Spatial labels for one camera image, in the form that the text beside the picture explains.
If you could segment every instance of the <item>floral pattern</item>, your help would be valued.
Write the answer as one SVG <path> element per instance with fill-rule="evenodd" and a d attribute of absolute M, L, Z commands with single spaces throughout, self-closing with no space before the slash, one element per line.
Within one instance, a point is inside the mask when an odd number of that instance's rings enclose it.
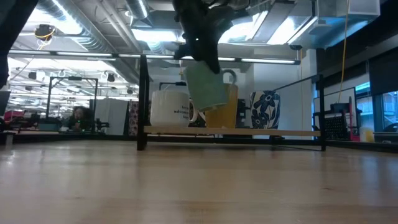
<path fill-rule="evenodd" d="M 280 95 L 276 91 L 257 91 L 250 97 L 251 122 L 255 129 L 277 129 L 280 116 Z"/>

